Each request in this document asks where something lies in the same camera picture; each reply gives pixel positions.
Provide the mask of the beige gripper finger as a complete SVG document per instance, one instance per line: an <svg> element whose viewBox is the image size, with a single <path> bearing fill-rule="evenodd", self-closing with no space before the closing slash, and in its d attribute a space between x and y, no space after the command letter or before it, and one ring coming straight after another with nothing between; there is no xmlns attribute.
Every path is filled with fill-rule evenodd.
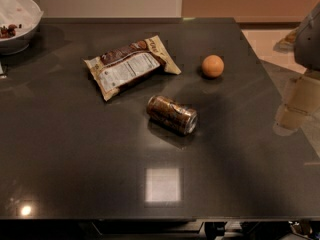
<svg viewBox="0 0 320 240"><path fill-rule="evenodd" d="M306 118L305 113L281 104L275 115L273 130L279 136L290 136L301 127Z"/></svg>

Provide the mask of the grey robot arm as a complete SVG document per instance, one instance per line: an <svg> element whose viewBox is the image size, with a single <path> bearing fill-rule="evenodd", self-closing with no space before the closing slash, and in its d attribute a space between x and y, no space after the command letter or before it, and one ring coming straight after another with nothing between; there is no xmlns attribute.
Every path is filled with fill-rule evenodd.
<svg viewBox="0 0 320 240"><path fill-rule="evenodd" d="M300 23L293 52L306 71L285 86L273 126L280 136L296 132L320 108L320 3Z"/></svg>

